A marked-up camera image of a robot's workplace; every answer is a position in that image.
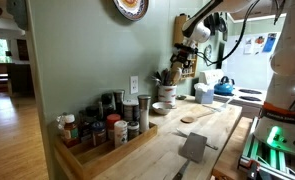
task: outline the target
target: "white bowl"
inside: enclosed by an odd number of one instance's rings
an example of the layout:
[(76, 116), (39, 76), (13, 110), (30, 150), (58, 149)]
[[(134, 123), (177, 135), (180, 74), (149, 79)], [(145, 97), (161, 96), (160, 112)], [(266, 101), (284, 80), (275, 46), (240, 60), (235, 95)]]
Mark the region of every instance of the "white bowl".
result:
[(156, 102), (152, 106), (156, 113), (162, 114), (162, 115), (168, 114), (170, 110), (173, 108), (171, 104), (167, 104), (164, 102)]

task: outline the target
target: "red lid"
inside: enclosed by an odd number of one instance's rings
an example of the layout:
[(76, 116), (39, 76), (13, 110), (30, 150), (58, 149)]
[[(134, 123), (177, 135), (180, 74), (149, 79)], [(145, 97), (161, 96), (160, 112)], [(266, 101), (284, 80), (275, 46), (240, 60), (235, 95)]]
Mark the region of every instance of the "red lid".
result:
[(110, 114), (107, 116), (107, 121), (119, 121), (120, 120), (120, 115), (119, 114)]

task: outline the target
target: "wooden countertop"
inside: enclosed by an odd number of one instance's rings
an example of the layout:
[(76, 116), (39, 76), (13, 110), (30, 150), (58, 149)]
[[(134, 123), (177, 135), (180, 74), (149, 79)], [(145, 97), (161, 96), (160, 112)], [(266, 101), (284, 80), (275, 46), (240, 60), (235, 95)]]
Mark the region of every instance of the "wooden countertop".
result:
[[(214, 102), (213, 107), (222, 103)], [(180, 121), (182, 117), (207, 112), (209, 109), (195, 102), (193, 96), (176, 101), (177, 109), (168, 115), (157, 115), (151, 109), (150, 122), (158, 125), (156, 137), (137, 148), (95, 179), (172, 179), (186, 159), (178, 154), (186, 138), (175, 135), (176, 128), (194, 132), (208, 138), (207, 142), (218, 150), (205, 148), (201, 163), (190, 162), (183, 179), (210, 179), (212, 169), (222, 152), (234, 126), (238, 123), (241, 107), (228, 105), (225, 111), (198, 118), (191, 124)]]
[(214, 170), (213, 176), (218, 179), (246, 179), (247, 174), (238, 170), (238, 160), (241, 156), (246, 138), (250, 130), (252, 119), (241, 118), (226, 147), (220, 155)]

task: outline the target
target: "tea kettle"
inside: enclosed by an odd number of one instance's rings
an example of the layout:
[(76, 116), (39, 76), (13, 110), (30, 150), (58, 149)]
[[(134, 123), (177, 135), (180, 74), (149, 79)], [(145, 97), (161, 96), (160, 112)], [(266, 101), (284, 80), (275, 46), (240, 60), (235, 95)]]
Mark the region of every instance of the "tea kettle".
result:
[(214, 86), (214, 93), (223, 96), (232, 96), (234, 90), (235, 81), (229, 79), (227, 76), (221, 78), (220, 82)]

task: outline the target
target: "spice rack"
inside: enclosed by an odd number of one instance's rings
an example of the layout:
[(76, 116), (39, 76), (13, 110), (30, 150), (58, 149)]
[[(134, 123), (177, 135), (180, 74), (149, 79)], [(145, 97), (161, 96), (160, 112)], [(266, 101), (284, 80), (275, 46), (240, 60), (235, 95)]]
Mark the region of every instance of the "spice rack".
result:
[(93, 179), (157, 134), (157, 125), (149, 123), (149, 130), (115, 149), (113, 141), (93, 147), (88, 140), (67, 148), (60, 137), (55, 140), (55, 156), (69, 179)]
[[(181, 29), (186, 21), (187, 21), (187, 15), (180, 14), (179, 16), (176, 16), (173, 45), (175, 45), (176, 43), (180, 44), (183, 42), (184, 36), (183, 36)], [(196, 66), (197, 66), (197, 55), (190, 55), (188, 57), (188, 61), (190, 61), (190, 64), (191, 64), (190, 67), (184, 68), (183, 64), (181, 64), (181, 67), (180, 67), (180, 65), (172, 67), (172, 70), (176, 70), (177, 67), (182, 68), (183, 74), (181, 76), (181, 80), (195, 77)]]

